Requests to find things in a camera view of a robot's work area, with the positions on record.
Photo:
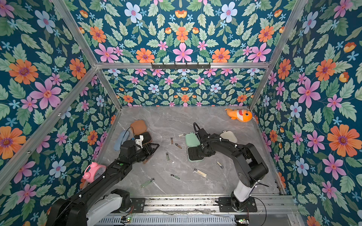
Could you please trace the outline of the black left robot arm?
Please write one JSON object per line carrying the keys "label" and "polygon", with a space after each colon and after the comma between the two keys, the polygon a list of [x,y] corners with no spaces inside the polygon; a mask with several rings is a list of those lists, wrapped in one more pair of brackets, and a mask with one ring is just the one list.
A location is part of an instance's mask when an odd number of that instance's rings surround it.
{"label": "black left robot arm", "polygon": [[89,165],[84,173],[88,185],[68,199],[59,199],[51,207],[48,226],[94,226],[111,212],[131,207],[130,194],[115,189],[103,198],[106,191],[122,181],[135,163],[149,160],[159,144],[138,145],[127,140],[120,146],[119,156],[109,165]]}

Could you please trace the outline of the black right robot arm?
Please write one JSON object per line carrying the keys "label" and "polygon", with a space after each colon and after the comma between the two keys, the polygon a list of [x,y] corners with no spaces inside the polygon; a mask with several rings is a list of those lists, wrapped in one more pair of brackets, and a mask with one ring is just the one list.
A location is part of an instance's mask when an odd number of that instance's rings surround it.
{"label": "black right robot arm", "polygon": [[235,211],[244,210],[255,186],[269,172],[264,159],[251,143],[237,144],[197,126],[194,130],[200,142],[198,156],[210,157],[220,152],[232,159],[239,182],[231,194],[231,206]]}

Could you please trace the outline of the green nail file tool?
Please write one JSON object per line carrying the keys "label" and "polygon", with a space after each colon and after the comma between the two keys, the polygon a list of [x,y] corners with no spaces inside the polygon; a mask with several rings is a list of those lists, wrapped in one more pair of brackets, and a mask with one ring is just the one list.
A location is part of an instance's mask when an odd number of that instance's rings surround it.
{"label": "green nail file tool", "polygon": [[141,188],[145,188],[145,187],[147,187],[148,185],[150,185],[150,184],[152,184],[152,183],[154,183],[155,182],[155,179],[154,178],[151,178],[151,179],[149,179],[149,180],[147,180],[146,182],[144,182],[143,184],[141,184]]}

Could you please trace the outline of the green nail clipper case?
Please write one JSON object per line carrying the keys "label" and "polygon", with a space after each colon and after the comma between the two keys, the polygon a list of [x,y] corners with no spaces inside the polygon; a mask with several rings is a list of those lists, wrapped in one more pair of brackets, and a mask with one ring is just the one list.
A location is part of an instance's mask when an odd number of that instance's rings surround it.
{"label": "green nail clipper case", "polygon": [[201,143],[196,134],[186,134],[185,142],[187,146],[188,159],[190,162],[199,162],[204,160],[204,157],[200,157],[198,154],[198,151],[201,150]]}

